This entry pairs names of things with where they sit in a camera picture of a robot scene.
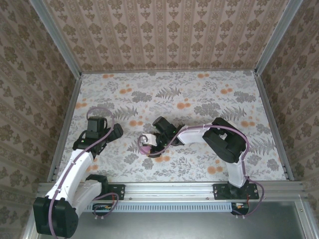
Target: wallpaper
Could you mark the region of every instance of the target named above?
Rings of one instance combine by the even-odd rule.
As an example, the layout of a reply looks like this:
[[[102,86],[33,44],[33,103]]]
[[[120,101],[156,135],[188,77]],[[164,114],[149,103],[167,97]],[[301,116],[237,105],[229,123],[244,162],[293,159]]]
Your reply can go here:
[[[319,223],[319,1],[305,0],[262,74],[297,180]]]
[[[288,0],[44,0],[82,72],[253,69]]]
[[[227,181],[226,164],[205,143],[171,147],[157,158],[141,155],[137,138],[153,133],[159,116],[175,126],[232,121],[251,143],[247,175],[256,180],[285,180],[266,113],[252,71],[162,72],[82,75],[59,173],[72,146],[86,130],[86,112],[93,106],[111,110],[124,131],[98,155],[88,174],[112,182]],[[102,110],[92,115],[110,117]]]
[[[27,0],[0,0],[0,238],[23,232],[74,78]]]

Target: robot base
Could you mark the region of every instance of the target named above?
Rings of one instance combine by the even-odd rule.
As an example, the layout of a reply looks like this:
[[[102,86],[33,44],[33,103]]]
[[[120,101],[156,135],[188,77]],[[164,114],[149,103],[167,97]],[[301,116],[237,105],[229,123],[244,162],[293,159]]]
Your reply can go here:
[[[258,189],[256,184],[249,183],[247,180],[241,188],[237,188],[230,183],[214,184],[214,199],[215,200],[247,200],[259,199]]]

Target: floral tablecloth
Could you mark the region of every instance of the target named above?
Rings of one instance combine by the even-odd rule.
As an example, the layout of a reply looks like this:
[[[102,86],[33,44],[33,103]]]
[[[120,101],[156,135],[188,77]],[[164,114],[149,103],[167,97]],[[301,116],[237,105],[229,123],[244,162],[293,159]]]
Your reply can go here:
[[[285,180],[252,71],[82,75],[59,175],[73,142],[87,127],[85,114],[93,106],[110,109],[124,135],[107,145],[87,174],[107,175],[111,182],[227,181],[225,163],[207,144],[172,147],[156,159],[141,155],[137,148],[142,132],[156,132],[152,123],[159,116],[175,126],[222,117],[234,122],[251,143],[245,161],[247,175]],[[110,119],[102,111],[92,115]]]

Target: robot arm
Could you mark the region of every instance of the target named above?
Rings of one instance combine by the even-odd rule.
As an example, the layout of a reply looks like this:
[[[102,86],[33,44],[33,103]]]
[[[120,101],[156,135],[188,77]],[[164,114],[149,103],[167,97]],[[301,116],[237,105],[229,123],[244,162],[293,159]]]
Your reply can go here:
[[[86,169],[93,163],[96,155],[99,155],[106,147],[107,143],[120,138],[123,135],[122,127],[117,123],[109,136],[92,147],[88,152],[84,152],[76,162],[74,159],[84,151],[85,148],[103,138],[111,129],[107,128],[107,121],[102,117],[90,117],[88,119],[87,130],[81,133],[80,137],[73,144],[73,152],[70,160],[62,172],[59,180],[45,197],[36,198],[33,203],[36,229],[39,234],[51,235],[48,221],[49,205],[60,185],[62,178],[66,175],[62,187],[58,189],[53,209],[52,224],[55,234],[58,237],[70,238],[73,236],[78,220],[82,212],[94,198],[108,193],[108,181],[106,176],[90,175],[82,188],[76,192],[79,183],[83,178]]]
[[[247,179],[243,173],[241,162],[242,154],[246,149],[246,142],[238,134],[221,128],[199,126],[197,128],[192,127],[188,129],[185,125],[175,127],[163,117],[157,118],[153,125],[160,133],[144,134],[146,137],[142,138],[143,145],[149,145],[151,147],[150,153],[163,150],[173,137],[181,131],[172,143],[173,146],[189,143],[207,143],[214,152],[226,162],[229,174],[228,182],[237,188],[243,187],[246,183]],[[236,129],[222,118],[216,118],[212,125]]]

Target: fern pattern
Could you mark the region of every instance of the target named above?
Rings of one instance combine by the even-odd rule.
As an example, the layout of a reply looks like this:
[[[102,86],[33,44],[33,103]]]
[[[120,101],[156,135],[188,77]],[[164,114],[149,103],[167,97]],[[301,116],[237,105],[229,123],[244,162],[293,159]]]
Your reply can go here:
[[[140,154],[137,146],[141,133],[158,131],[153,122],[159,116],[175,126],[209,124],[222,117],[234,122],[249,139],[247,175],[255,180],[285,179],[259,99],[250,71],[83,75],[59,174],[74,141],[87,127],[87,110],[101,106],[113,113],[124,134],[97,155],[87,175],[106,175],[111,182],[227,181],[225,162],[205,143],[172,146],[158,158]],[[110,127],[105,111],[94,110],[91,115],[105,117]],[[7,174],[0,168],[0,178]]]

